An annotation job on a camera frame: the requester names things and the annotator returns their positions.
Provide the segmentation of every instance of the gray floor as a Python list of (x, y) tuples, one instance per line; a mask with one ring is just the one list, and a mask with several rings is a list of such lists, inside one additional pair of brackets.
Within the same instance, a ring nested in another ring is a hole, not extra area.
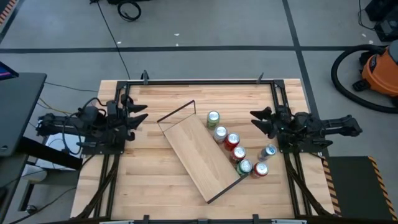
[[(369, 0), (363, 0), (363, 7)], [(349, 46), (381, 44), (376, 34), (358, 25), (357, 0), (288, 0), (301, 46)], [(142, 17), (125, 22), (101, 1), (105, 18), (120, 47), (176, 47), (268, 45), (293, 46), (284, 5), (280, 0), (153, 0), (140, 2)], [(365, 24), (370, 25), (366, 14)], [(10, 26), (0, 49), (69, 49), (114, 47), (96, 4), (88, 0), (25, 0)], [(352, 114), (364, 133), (358, 138), (330, 138), (332, 156), (373, 156), (376, 158), (390, 198), (398, 208), (398, 138), (394, 132), (398, 117), (362, 108), (343, 96), (330, 80), (330, 68), (338, 51), (303, 52), (304, 63), (321, 118)], [(291, 50), (224, 50), (123, 52), (131, 78), (146, 69), (151, 78), (301, 78), (296, 52)], [(100, 80), (126, 79), (119, 55), (107, 53), (0, 54), (0, 61), (18, 72), (44, 72), (48, 82), (97, 90)], [(340, 77), (347, 86), (358, 75), (356, 56), (345, 61)], [(95, 93), (81, 93), (46, 85), (42, 98), (53, 107), (73, 111)], [(375, 93), (365, 97), (386, 103)], [(50, 111), (37, 107), (31, 119)], [(32, 127), (26, 136), (40, 140)], [(68, 187), (38, 186), (31, 203), (44, 205)], [(51, 208), (23, 223), (63, 220), (69, 216), (73, 192)], [(20, 194), (7, 222), (24, 213), (15, 212)]]

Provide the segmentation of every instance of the computer screen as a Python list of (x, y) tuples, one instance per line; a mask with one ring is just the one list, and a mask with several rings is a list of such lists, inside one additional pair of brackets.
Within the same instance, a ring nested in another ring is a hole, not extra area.
[(18, 77), (19, 74), (7, 65), (0, 62), (0, 80)]

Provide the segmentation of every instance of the wooden table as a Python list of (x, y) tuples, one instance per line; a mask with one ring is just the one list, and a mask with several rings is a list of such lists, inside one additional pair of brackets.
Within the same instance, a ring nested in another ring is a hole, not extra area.
[[(101, 82), (98, 93), (101, 101), (113, 100), (116, 82)], [(292, 112), (308, 111), (300, 80), (285, 80), (285, 86)], [(150, 215), (151, 220), (241, 219), (252, 218), (253, 214), (259, 218), (294, 217), (281, 153), (267, 161), (268, 176), (248, 177), (208, 205), (156, 123), (167, 113), (195, 100), (202, 123), (205, 124), (210, 110), (217, 110), (221, 124), (240, 134), (247, 158), (257, 162), (256, 155), (265, 145), (277, 144), (276, 139), (268, 139), (250, 122), (254, 117), (249, 111), (273, 108), (269, 85), (142, 85), (133, 86), (130, 96), (135, 104), (148, 105), (144, 112), (149, 116), (135, 132), (136, 140), (126, 143), (121, 156), (113, 220), (142, 220), (143, 215)], [(189, 113), (192, 111), (183, 111), (173, 119)], [(305, 153), (300, 157), (308, 188), (326, 210), (333, 212), (321, 160)], [(96, 192), (102, 162), (103, 156), (95, 156), (81, 171), (71, 217), (79, 214)], [(296, 189), (300, 211), (304, 213), (301, 193)]]

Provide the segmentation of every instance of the aluminum can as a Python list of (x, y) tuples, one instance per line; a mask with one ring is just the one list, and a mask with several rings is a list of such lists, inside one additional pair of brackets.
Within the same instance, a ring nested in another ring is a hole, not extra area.
[(239, 135), (236, 133), (230, 133), (227, 135), (224, 141), (225, 149), (228, 151), (232, 151), (236, 146), (238, 146), (239, 142)]
[(244, 159), (246, 156), (246, 150), (242, 146), (236, 146), (230, 155), (230, 159), (232, 162), (239, 162)]
[(236, 166), (236, 171), (239, 175), (250, 173), (253, 168), (253, 164), (250, 162), (249, 159), (243, 159), (241, 162), (238, 163)]
[(220, 122), (220, 114), (217, 111), (210, 111), (207, 115), (206, 126), (210, 130), (214, 130)]
[(268, 174), (268, 166), (263, 162), (258, 162), (253, 167), (252, 176), (255, 178), (264, 177)]
[(217, 144), (222, 144), (228, 135), (228, 130), (224, 126), (218, 126), (214, 130), (213, 139), (217, 142)]
[(269, 159), (271, 156), (275, 155), (276, 151), (277, 151), (276, 146), (274, 146), (273, 144), (269, 144), (259, 152), (258, 159), (264, 162), (267, 159)]

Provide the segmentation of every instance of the black hose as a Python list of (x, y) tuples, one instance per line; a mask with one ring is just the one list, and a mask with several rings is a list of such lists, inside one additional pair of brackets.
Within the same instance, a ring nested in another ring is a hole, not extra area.
[(344, 51), (335, 60), (335, 62), (333, 63), (333, 66), (331, 67), (331, 80), (332, 80), (333, 84), (335, 85), (336, 89), (341, 94), (343, 94), (345, 97), (347, 97), (348, 99), (354, 101), (355, 103), (357, 103), (357, 104), (359, 104), (361, 106), (364, 106), (364, 107), (369, 108), (371, 110), (383, 112), (383, 113), (392, 113), (392, 114), (398, 113), (398, 108), (393, 108), (393, 107), (388, 107), (388, 106), (381, 106), (381, 105), (377, 105), (377, 104), (371, 103), (371, 102), (369, 102), (367, 100), (364, 100), (364, 99), (356, 96), (352, 92), (348, 91), (340, 83), (340, 81), (339, 81), (339, 79), (337, 77), (337, 70), (338, 70), (338, 67), (340, 66), (340, 63), (344, 60), (344, 58), (346, 58), (350, 54), (352, 54), (354, 52), (357, 52), (357, 51), (361, 51), (361, 50), (367, 50), (367, 51), (371, 52), (372, 54), (383, 54), (384, 51), (385, 51), (385, 48), (379, 47), (379, 46), (376, 46), (376, 45), (371, 45), (371, 44), (364, 44), (364, 45), (358, 45), (358, 46), (352, 47), (352, 48)]
[[(132, 4), (134, 7), (136, 7), (136, 8), (138, 9), (138, 15), (137, 15), (136, 17), (131, 17), (131, 16), (129, 16), (129, 14), (127, 14), (126, 12), (123, 12), (123, 13), (122, 13), (121, 7), (122, 7), (122, 5), (124, 5), (124, 4)], [(141, 8), (140, 8), (139, 5), (138, 5), (135, 1), (133, 1), (133, 0), (124, 0), (124, 1), (121, 1), (121, 2), (118, 4), (118, 13), (119, 13), (119, 16), (122, 17), (122, 19), (124, 19), (125, 21), (132, 22), (132, 21), (136, 21), (136, 20), (141, 16)]]

